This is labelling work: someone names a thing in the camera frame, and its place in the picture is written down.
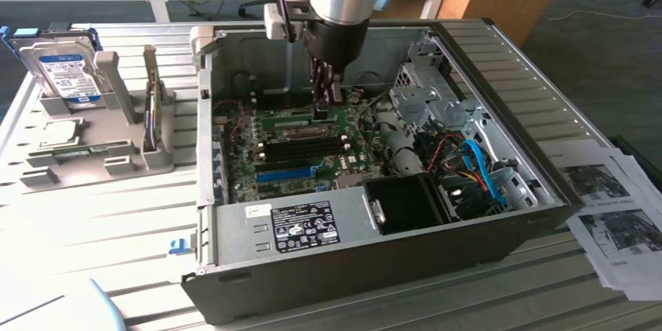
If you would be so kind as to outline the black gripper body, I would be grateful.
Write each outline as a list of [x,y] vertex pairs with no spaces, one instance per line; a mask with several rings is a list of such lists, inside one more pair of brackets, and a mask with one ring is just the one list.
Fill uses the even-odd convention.
[[360,55],[369,20],[353,25],[330,22],[308,22],[304,31],[304,48],[314,64],[329,66],[344,72],[346,65]]

